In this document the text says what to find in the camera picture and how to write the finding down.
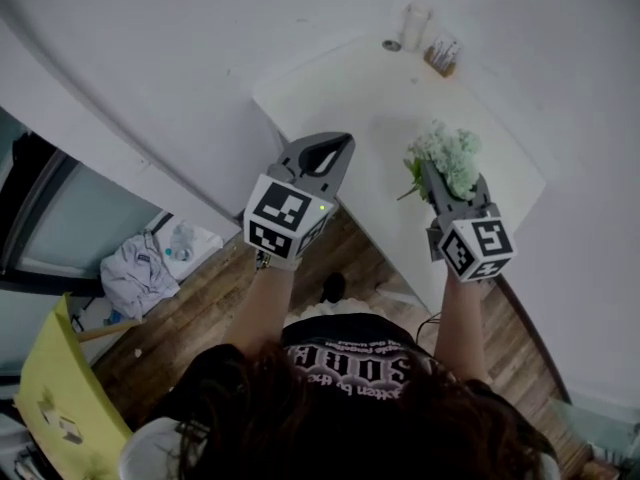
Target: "green leaves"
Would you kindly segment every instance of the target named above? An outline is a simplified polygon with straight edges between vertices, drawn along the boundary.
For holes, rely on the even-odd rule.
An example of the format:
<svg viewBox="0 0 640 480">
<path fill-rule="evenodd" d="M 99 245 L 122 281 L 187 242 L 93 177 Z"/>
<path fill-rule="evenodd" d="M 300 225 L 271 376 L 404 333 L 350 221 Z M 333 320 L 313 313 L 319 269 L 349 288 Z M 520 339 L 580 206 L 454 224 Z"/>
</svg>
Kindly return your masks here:
<svg viewBox="0 0 640 480">
<path fill-rule="evenodd" d="M 410 157 L 404 159 L 404 165 L 413 176 L 413 186 L 399 199 L 417 191 L 423 200 L 427 200 L 422 180 L 423 161 L 434 163 L 455 197 L 472 199 L 475 195 L 473 187 L 480 176 L 474 162 L 480 146 L 480 139 L 473 132 L 458 129 L 451 133 L 442 121 L 432 121 L 430 129 L 407 149 Z"/>
</svg>

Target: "black shoe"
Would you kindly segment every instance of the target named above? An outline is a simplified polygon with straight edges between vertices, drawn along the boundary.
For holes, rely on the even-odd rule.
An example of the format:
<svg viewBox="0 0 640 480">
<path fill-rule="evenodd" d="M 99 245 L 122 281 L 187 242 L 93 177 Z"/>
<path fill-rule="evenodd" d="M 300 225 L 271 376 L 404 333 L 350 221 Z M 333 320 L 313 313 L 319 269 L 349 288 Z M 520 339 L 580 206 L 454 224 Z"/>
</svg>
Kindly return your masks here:
<svg viewBox="0 0 640 480">
<path fill-rule="evenodd" d="M 335 304 L 344 298 L 347 281 L 340 272 L 334 272 L 327 277 L 322 287 L 324 291 L 320 297 L 320 302 L 326 301 Z"/>
</svg>

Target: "person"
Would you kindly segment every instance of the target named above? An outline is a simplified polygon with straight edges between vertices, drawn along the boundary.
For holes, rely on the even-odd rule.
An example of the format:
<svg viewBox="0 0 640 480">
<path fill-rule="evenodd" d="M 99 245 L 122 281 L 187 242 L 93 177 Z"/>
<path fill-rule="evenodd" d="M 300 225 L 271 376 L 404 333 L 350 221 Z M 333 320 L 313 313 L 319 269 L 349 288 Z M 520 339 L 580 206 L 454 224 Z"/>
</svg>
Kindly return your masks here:
<svg viewBox="0 0 640 480">
<path fill-rule="evenodd" d="M 259 256 L 222 343 L 125 447 L 123 480 L 560 478 L 547 439 L 486 384 L 477 283 L 449 272 L 431 356 L 371 311 L 283 328 L 298 262 Z"/>
</svg>

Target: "hardwood floor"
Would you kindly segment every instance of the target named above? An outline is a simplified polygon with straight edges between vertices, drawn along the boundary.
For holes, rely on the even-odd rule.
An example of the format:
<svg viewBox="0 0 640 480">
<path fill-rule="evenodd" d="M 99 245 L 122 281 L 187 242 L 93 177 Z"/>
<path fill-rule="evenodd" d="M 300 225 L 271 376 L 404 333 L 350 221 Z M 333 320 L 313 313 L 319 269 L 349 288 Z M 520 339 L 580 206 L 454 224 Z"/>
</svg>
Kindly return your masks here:
<svg viewBox="0 0 640 480">
<path fill-rule="evenodd" d="M 178 294 L 156 307 L 146 324 L 130 330 L 95 365 L 107 394 L 135 428 L 173 386 L 190 361 L 214 346 L 229 325 L 253 277 L 254 251 L 236 237 L 209 259 Z M 296 275 L 292 311 L 317 303 L 322 282 L 339 271 L 347 279 L 346 297 L 380 307 L 415 336 L 430 314 L 421 307 L 380 297 L 375 286 L 396 274 L 349 216 L 339 211 L 323 235 L 305 253 Z M 518 410 L 555 447 L 563 476 L 577 474 L 589 457 L 554 413 L 558 386 L 543 356 L 505 294 L 483 285 L 485 351 L 492 388 Z M 418 343 L 432 352 L 438 326 L 423 327 Z M 136 358 L 136 349 L 142 354 Z"/>
</svg>

